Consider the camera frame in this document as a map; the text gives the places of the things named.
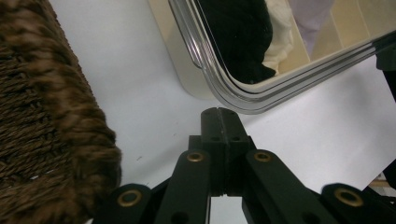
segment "wicker basket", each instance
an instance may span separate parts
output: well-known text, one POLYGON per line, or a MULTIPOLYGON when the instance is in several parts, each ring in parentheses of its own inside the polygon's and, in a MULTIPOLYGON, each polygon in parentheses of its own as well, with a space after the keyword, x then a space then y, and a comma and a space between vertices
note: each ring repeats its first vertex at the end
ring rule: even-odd
POLYGON ((120 151, 48 0, 0 0, 0 223, 84 223, 120 151))

